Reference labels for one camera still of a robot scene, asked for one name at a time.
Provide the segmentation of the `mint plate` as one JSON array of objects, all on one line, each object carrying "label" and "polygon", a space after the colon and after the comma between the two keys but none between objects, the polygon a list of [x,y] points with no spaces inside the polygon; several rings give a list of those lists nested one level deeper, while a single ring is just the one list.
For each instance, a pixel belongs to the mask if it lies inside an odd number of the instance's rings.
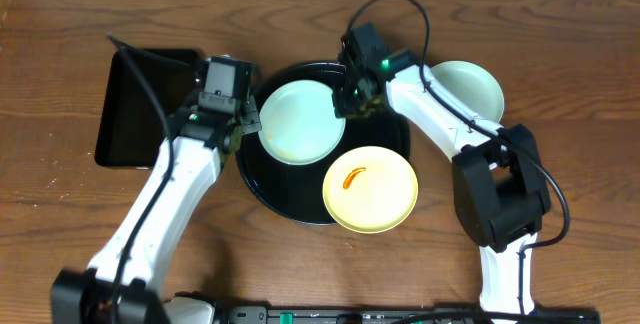
[{"label": "mint plate", "polygon": [[481,66],[466,61],[447,61],[431,68],[434,77],[466,106],[499,123],[505,100],[498,81]]},{"label": "mint plate", "polygon": [[286,83],[270,94],[259,116],[259,140],[274,159],[288,165],[308,165],[330,154],[339,144],[346,120],[334,112],[332,89],[314,80]]}]

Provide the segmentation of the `yellow plate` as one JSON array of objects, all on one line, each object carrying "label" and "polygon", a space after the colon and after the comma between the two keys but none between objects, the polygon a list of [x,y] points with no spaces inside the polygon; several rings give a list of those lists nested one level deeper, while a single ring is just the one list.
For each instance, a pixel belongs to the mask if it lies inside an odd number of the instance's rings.
[{"label": "yellow plate", "polygon": [[356,233],[377,234],[401,224],[419,193],[414,169],[400,154],[364,146],[341,155],[328,169],[322,198],[330,216]]}]

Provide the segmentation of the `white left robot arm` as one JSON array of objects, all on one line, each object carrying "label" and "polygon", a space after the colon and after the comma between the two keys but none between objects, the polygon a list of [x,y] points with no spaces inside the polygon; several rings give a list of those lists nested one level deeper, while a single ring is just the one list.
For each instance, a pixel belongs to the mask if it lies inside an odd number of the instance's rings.
[{"label": "white left robot arm", "polygon": [[160,298],[169,264],[202,197],[242,137],[260,130],[250,85],[255,65],[205,61],[204,84],[160,115],[165,131],[152,172],[122,224],[82,272],[63,269],[51,287],[55,323],[211,323],[212,304]]}]

